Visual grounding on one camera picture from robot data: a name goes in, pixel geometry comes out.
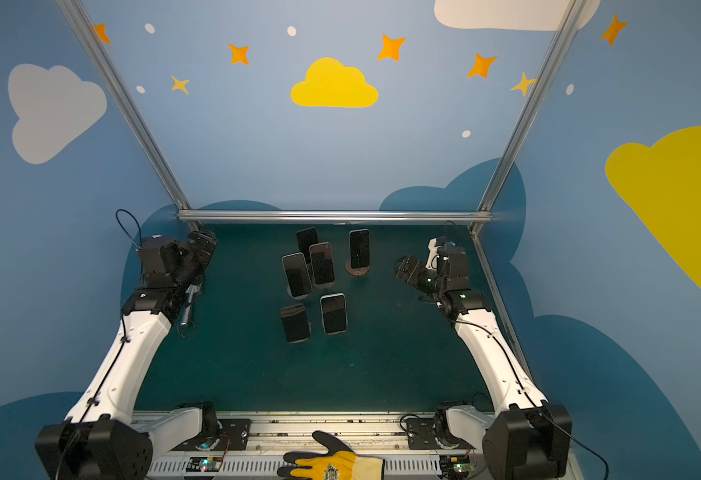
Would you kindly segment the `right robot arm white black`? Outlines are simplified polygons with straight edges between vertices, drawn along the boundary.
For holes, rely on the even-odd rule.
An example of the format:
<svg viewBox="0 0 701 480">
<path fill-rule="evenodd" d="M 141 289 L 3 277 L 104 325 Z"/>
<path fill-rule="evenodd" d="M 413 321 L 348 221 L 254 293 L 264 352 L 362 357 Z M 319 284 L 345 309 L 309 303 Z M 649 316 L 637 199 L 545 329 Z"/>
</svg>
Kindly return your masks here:
<svg viewBox="0 0 701 480">
<path fill-rule="evenodd" d="M 425 261 L 395 260 L 396 277 L 429 297 L 467 347 L 487 387 L 491 415 L 467 405 L 442 414 L 448 433 L 481 450 L 494 479 L 555 479 L 566 474 L 572 421 L 524 372 L 495 314 L 468 277 L 463 248 L 434 238 Z"/>
</svg>

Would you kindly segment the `silver phone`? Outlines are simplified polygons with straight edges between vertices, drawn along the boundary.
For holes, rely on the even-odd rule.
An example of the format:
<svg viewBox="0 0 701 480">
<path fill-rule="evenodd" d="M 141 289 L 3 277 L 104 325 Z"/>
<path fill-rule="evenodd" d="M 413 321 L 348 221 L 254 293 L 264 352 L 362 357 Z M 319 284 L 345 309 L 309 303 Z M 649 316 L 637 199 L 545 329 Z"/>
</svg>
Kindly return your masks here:
<svg viewBox="0 0 701 480">
<path fill-rule="evenodd" d="M 304 299 L 312 293 L 312 280 L 308 273 L 308 264 L 302 252 L 282 257 L 282 267 L 288 282 L 288 294 L 296 300 Z"/>
</svg>

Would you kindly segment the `white-framed phone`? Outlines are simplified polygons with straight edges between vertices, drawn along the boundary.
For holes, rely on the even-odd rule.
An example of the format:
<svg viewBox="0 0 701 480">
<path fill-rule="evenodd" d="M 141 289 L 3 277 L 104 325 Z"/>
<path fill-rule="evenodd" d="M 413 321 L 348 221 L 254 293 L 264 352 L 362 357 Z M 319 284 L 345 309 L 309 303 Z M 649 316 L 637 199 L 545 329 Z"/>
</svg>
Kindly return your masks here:
<svg viewBox="0 0 701 480">
<path fill-rule="evenodd" d="M 346 296 L 342 293 L 324 295 L 320 298 L 322 328 L 328 335 L 336 335 L 348 330 L 348 310 Z"/>
</svg>

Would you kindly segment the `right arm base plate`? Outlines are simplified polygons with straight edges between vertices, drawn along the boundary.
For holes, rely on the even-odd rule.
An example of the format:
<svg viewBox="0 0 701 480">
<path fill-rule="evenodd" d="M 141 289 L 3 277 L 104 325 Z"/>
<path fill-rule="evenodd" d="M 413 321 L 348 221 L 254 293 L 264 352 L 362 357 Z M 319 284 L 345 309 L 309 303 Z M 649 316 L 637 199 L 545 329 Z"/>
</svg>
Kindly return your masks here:
<svg viewBox="0 0 701 480">
<path fill-rule="evenodd" d="M 433 417 L 404 416 L 403 429 L 409 450 L 468 450 L 468 443 L 440 429 Z"/>
</svg>

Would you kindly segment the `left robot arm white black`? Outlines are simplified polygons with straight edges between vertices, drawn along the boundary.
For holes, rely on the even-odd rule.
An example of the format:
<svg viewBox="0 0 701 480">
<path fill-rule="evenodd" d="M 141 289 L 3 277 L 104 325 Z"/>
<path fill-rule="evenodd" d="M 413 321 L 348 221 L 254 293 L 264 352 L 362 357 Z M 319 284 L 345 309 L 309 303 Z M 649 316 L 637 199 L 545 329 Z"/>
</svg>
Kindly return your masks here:
<svg viewBox="0 0 701 480">
<path fill-rule="evenodd" d="M 210 401 L 186 403 L 136 429 L 136 397 L 158 352 L 198 293 L 216 251 L 216 236 L 146 237 L 138 247 L 142 283 L 120 310 L 116 338 L 84 394 L 60 424 L 36 438 L 52 479 L 144 479 L 154 459 L 182 443 L 210 448 L 220 426 Z"/>
</svg>

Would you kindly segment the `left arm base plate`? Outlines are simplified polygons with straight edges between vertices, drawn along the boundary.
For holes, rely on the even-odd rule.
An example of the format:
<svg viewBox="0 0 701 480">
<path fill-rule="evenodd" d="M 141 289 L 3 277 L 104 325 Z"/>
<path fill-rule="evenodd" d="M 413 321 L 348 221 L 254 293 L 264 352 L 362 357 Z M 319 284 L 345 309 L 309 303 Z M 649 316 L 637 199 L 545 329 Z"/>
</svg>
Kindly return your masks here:
<svg viewBox="0 0 701 480">
<path fill-rule="evenodd" d="M 186 440 L 174 447 L 180 452 L 230 452 L 244 451 L 248 447 L 252 420 L 248 418 L 218 418 L 218 433 L 202 441 L 200 438 Z"/>
</svg>

